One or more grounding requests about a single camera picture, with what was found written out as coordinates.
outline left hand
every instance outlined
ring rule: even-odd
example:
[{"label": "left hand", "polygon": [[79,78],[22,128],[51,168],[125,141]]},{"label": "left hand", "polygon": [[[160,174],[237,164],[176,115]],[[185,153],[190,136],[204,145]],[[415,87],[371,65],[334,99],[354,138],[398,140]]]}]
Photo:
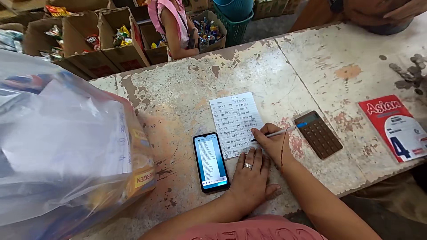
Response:
[{"label": "left hand", "polygon": [[[244,163],[252,165],[252,169],[244,167]],[[224,197],[235,203],[241,216],[246,216],[264,203],[271,195],[280,190],[278,184],[267,185],[270,172],[270,160],[266,159],[261,148],[251,148],[248,154],[240,154],[230,189]]]}]

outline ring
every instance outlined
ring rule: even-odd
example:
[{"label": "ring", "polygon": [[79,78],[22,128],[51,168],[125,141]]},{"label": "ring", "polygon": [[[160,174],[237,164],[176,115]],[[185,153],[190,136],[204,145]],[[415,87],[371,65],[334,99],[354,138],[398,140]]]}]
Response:
[{"label": "ring", "polygon": [[249,163],[245,163],[243,166],[252,169],[252,165],[250,165]]}]

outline calculator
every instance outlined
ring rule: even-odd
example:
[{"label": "calculator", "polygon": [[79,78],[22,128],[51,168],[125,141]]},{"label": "calculator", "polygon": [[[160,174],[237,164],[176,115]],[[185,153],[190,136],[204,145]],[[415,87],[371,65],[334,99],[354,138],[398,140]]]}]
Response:
[{"label": "calculator", "polygon": [[297,118],[295,124],[299,123],[307,124],[299,130],[320,159],[325,159],[342,149],[341,143],[316,111]]}]

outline child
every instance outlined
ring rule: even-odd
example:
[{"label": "child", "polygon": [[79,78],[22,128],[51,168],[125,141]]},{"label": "child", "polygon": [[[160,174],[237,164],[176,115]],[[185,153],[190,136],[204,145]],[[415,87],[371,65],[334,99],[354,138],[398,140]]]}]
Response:
[{"label": "child", "polygon": [[[199,54],[199,33],[194,23],[186,16],[181,0],[152,0],[148,4],[151,21],[166,43],[172,59]],[[195,40],[194,47],[189,47],[190,38]]]}]

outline handwritten note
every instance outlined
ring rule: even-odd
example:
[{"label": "handwritten note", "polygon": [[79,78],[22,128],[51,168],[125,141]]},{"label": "handwritten note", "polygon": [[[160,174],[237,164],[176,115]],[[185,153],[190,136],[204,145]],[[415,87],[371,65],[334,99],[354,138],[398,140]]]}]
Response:
[{"label": "handwritten note", "polygon": [[213,120],[224,158],[247,153],[256,146],[251,142],[251,128],[260,129],[264,123],[251,92],[210,100]]}]

